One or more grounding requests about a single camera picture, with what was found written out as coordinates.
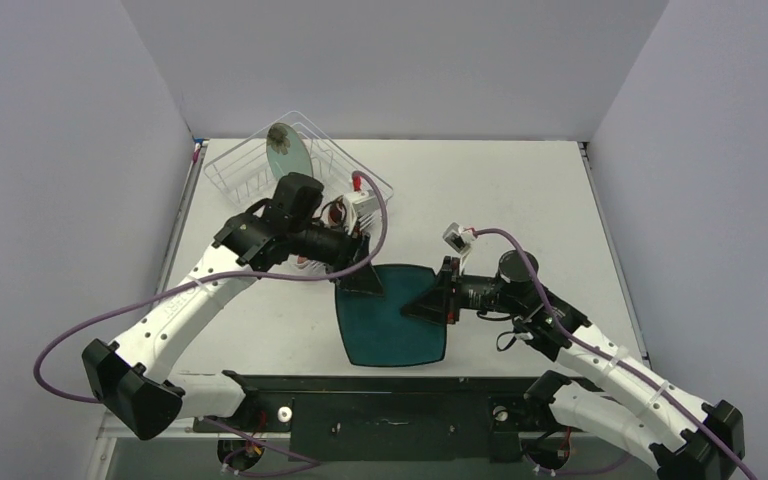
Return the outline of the dark teal square plate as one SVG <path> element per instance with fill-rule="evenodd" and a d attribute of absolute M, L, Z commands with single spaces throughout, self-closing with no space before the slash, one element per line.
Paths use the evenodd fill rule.
<path fill-rule="evenodd" d="M 434 271 L 409 264 L 377 265 L 375 270 L 382 295 L 335 290 L 338 329 L 349 363 L 404 368 L 442 361 L 446 327 L 401 313 L 404 305 L 432 287 Z"/>

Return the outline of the light green floral plate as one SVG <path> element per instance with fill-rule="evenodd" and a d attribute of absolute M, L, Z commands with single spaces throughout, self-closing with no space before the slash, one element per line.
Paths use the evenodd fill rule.
<path fill-rule="evenodd" d="M 268 128 L 266 156 L 276 180 L 290 173 L 313 175 L 309 150 L 297 131 L 286 123 L 276 122 Z"/>

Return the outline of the black patterned bowl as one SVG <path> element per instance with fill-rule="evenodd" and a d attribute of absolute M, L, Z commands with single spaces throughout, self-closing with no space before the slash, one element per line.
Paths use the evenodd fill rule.
<path fill-rule="evenodd" d="M 330 205 L 327 218 L 331 225 L 343 225 L 346 218 L 346 209 L 342 202 L 334 202 Z"/>

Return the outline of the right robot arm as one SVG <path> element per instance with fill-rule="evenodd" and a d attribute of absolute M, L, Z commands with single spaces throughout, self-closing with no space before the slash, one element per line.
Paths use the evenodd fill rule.
<path fill-rule="evenodd" d="M 510 250 L 494 276 L 460 271 L 447 257 L 432 285 L 402 314 L 448 326 L 464 310 L 499 313 L 514 341 L 572 372 L 548 370 L 524 395 L 526 418 L 590 433 L 646 463 L 660 479 L 728 479 L 743 467 L 743 415 L 658 376 L 609 339 L 586 315 L 536 285 L 536 259 Z"/>

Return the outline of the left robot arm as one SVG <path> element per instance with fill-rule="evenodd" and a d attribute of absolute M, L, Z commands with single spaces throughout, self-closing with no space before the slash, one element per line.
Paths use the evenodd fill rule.
<path fill-rule="evenodd" d="M 151 310 L 109 342 L 91 341 L 82 361 L 95 398 L 138 439 L 150 440 L 175 421 L 219 417 L 232 429 L 251 427 L 258 402 L 234 373 L 188 374 L 173 368 L 205 327 L 238 295 L 261 279 L 295 282 L 301 276 L 272 272 L 291 256 L 325 265 L 322 280 L 380 294 L 372 259 L 382 248 L 363 229 L 364 213 L 381 216 L 386 201 L 366 173 L 352 174 L 355 191 L 343 195 L 347 223 L 330 226 L 316 215 L 323 184 L 290 173 L 269 198 L 230 217 L 176 287 L 149 299 Z"/>

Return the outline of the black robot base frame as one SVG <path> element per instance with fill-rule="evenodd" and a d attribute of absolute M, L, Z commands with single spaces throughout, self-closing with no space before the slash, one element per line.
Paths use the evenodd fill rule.
<path fill-rule="evenodd" d="M 220 447 L 253 470 L 239 432 L 282 439 L 323 463 L 485 459 L 515 463 L 535 453 L 568 459 L 568 429 L 528 395 L 533 377 L 278 376 L 232 374 L 246 395 L 230 415 L 196 420 L 198 433 L 228 433 Z"/>

